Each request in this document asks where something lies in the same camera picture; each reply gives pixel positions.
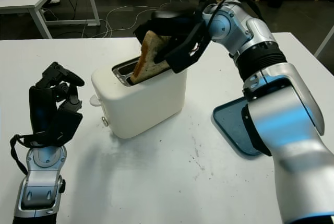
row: slice of bread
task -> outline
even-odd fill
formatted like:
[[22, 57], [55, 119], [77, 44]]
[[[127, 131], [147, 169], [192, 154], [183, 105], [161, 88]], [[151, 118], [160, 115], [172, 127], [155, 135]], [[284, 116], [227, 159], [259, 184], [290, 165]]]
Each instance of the slice of bread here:
[[166, 61], [155, 64], [154, 58], [168, 44], [170, 38], [170, 36], [159, 36], [152, 31], [147, 31], [141, 45], [141, 56], [130, 76], [134, 84], [149, 79], [169, 68]]

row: robotic hand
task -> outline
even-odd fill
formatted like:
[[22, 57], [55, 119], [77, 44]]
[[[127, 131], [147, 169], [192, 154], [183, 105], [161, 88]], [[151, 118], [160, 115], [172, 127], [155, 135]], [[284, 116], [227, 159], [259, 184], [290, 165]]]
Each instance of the robotic hand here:
[[[83, 86], [84, 81], [57, 62], [42, 76], [29, 90], [33, 134], [15, 135], [10, 141], [11, 156], [26, 175], [19, 189], [13, 224], [56, 223], [61, 193], [65, 191], [65, 180], [59, 174], [66, 160], [64, 144], [72, 139], [82, 119], [77, 113], [81, 108], [77, 86]], [[29, 148], [28, 169], [18, 159], [16, 142]]]
[[176, 73], [194, 64], [211, 39], [230, 52], [244, 82], [247, 132], [253, 146], [274, 160], [283, 222], [334, 223], [334, 155], [319, 137], [325, 131], [322, 113], [255, 3], [202, 0], [197, 8], [163, 7], [136, 29], [139, 41], [147, 30], [172, 36], [155, 62], [166, 60]]

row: white wire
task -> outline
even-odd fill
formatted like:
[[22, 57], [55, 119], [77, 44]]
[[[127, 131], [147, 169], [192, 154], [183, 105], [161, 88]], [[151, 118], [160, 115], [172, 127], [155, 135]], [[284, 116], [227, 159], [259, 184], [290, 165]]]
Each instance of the white wire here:
[[112, 28], [110, 27], [109, 23], [104, 19], [100, 19], [100, 21], [103, 21], [105, 23], [106, 31], [102, 32], [102, 33], [99, 33], [99, 34], [96, 34], [96, 35], [92, 36], [91, 38], [95, 38], [96, 36], [100, 36], [102, 34], [104, 34], [103, 38], [105, 38], [108, 35], [108, 33], [111, 32]]
[[[106, 26], [108, 26], [108, 27], [110, 28], [110, 30], [107, 30], [107, 31], [104, 32], [104, 33], [108, 34], [108, 33], [110, 32], [110, 36], [109, 36], [109, 38], [111, 38], [111, 37], [112, 37], [112, 34], [113, 34], [113, 31], [124, 31], [124, 30], [129, 30], [129, 29], [133, 28], [133, 27], [136, 25], [137, 20], [138, 20], [138, 16], [139, 16], [140, 14], [142, 14], [142, 13], [144, 13], [144, 12], [146, 12], [146, 11], [152, 11], [152, 10], [156, 10], [156, 9], [148, 9], [148, 10], [144, 10], [144, 11], [139, 12], [139, 13], [137, 14], [137, 16], [136, 16], [136, 20], [135, 20], [135, 22], [133, 23], [133, 25], [132, 25], [131, 27], [129, 27], [129, 28], [125, 28], [125, 29], [112, 29], [112, 27], [110, 26], [109, 21], [108, 21], [108, 16], [109, 16], [109, 14], [111, 14], [113, 11], [116, 11], [116, 10], [119, 10], [119, 9], [122, 9], [122, 8], [126, 8], [126, 7], [161, 8], [162, 6], [164, 6], [164, 5], [166, 5], [166, 4], [169, 4], [169, 3], [172, 2], [172, 1], [173, 1], [173, 0], [170, 0], [168, 3], [164, 3], [164, 4], [160, 5], [160, 6], [122, 6], [122, 7], [115, 8], [115, 9], [109, 11], [108, 14], [106, 15], [106, 18], [105, 18]], [[99, 34], [94, 35], [94, 36], [92, 36], [92, 37], [96, 37], [96, 36], [102, 35], [102, 34], [104, 34], [104, 33], [99, 33]]]
[[55, 17], [57, 19], [57, 21], [59, 20], [59, 18], [57, 16], [55, 16], [54, 13], [50, 9], [47, 9], [45, 7], [42, 7], [41, 9], [44, 9], [44, 10], [47, 10], [47, 11], [51, 12], [53, 17]]
[[141, 11], [140, 13], [138, 13], [137, 16], [136, 16], [136, 20], [135, 20], [135, 22], [134, 22], [133, 25], [130, 26], [129, 28], [125, 28], [125, 29], [115, 29], [115, 30], [111, 29], [110, 38], [111, 38], [111, 36], [113, 35], [113, 32], [114, 32], [114, 31], [124, 31], [124, 30], [129, 30], [129, 29], [131, 29], [132, 27], [134, 27], [134, 26], [136, 25], [136, 23], [137, 23], [137, 19], [138, 19], [139, 14], [142, 14], [142, 13], [144, 13], [144, 12], [146, 12], [146, 11], [155, 11], [155, 10], [156, 10], [156, 9], [148, 9], [148, 10]]

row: floor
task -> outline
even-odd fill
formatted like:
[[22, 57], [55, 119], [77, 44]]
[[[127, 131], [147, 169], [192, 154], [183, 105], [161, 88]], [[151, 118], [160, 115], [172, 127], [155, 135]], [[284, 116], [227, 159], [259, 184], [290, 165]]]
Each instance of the floor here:
[[[112, 37], [132, 37], [137, 25], [150, 18], [152, 9], [159, 7], [170, 0], [96, 0], [100, 19], [106, 20], [109, 11], [123, 6], [149, 6], [125, 7], [116, 10], [108, 16], [108, 21], [114, 29]], [[198, 2], [198, 0], [182, 0], [183, 2]], [[78, 0], [76, 19], [93, 18], [91, 8], [86, 0]], [[271, 8], [267, 2], [257, 2], [266, 22], [272, 32], [292, 32], [309, 50], [314, 53], [322, 40], [334, 25], [334, 3], [330, 1], [289, 0], [281, 8]], [[47, 19], [71, 19], [74, 10], [68, 0], [61, 0], [59, 6], [50, 8], [45, 16]], [[100, 27], [85, 27], [84, 37], [104, 36], [105, 24]], [[83, 25], [80, 26], [54, 26], [49, 30], [54, 38], [80, 38]], [[29, 14], [0, 15], [0, 40], [14, 39], [40, 39], [41, 36]], [[320, 61], [334, 74], [334, 44], [328, 44], [320, 56]]]

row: desk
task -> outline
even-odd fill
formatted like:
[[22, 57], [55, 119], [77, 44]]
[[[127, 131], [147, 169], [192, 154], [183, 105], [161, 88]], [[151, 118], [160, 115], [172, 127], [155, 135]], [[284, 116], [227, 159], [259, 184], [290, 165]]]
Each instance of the desk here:
[[[327, 125], [323, 141], [334, 151], [334, 77], [293, 35], [274, 36], [319, 103]], [[189, 68], [183, 110], [132, 139], [114, 136], [89, 98], [91, 73], [111, 59], [138, 56], [136, 39], [1, 41], [0, 49], [1, 223], [11, 223], [23, 179], [9, 140], [31, 133], [28, 90], [52, 61], [86, 81], [79, 89], [84, 117], [66, 144], [61, 174], [67, 188], [57, 223], [281, 223], [272, 158], [239, 155], [212, 123], [213, 108], [242, 95], [242, 80], [222, 46], [211, 43]], [[24, 160], [27, 149], [17, 149]]]
[[71, 25], [87, 23], [88, 25], [100, 25], [98, 11], [94, 0], [89, 0], [94, 13], [94, 19], [83, 20], [59, 20], [46, 21], [40, 11], [41, 6], [47, 0], [0, 0], [0, 14], [30, 13], [43, 38], [51, 39], [47, 28], [49, 25]]

